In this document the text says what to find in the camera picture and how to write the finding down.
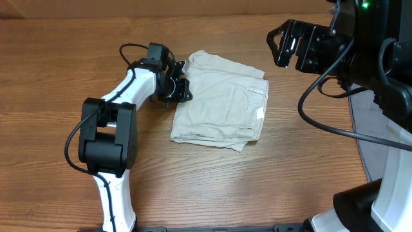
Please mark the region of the beige shorts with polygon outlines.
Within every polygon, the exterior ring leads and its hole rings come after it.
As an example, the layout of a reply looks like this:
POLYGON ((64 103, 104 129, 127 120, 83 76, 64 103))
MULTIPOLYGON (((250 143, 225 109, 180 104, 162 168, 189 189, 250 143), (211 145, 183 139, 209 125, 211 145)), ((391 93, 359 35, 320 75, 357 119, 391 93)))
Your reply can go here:
POLYGON ((260 138, 268 100, 264 71, 199 50, 189 56, 192 99, 176 107, 174 142, 241 152, 260 138))

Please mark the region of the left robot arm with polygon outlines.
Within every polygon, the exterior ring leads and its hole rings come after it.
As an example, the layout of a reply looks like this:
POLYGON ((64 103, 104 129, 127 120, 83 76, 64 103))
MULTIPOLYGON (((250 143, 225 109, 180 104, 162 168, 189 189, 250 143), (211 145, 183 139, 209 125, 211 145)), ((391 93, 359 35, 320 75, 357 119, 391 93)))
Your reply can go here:
POLYGON ((177 61, 162 44, 150 43, 145 49, 145 57, 127 62, 126 76, 114 90, 84 101, 74 129, 79 134, 79 160, 98 187, 104 214, 101 231, 137 230, 129 176, 138 151, 138 109, 152 97, 166 104, 192 99, 184 78, 189 63, 177 61))

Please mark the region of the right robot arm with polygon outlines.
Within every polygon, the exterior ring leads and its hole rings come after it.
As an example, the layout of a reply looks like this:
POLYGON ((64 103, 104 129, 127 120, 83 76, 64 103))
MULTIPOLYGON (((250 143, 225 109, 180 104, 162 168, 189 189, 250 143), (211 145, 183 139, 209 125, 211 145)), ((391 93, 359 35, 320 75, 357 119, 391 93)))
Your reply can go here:
POLYGON ((411 2, 335 0, 329 26, 289 19, 267 34, 274 63, 317 75, 310 89, 335 79, 349 97, 369 90, 389 120, 389 138, 340 130, 311 119, 321 130, 388 147, 384 174, 333 196, 330 210, 300 224, 276 224, 275 231, 411 230, 411 2))

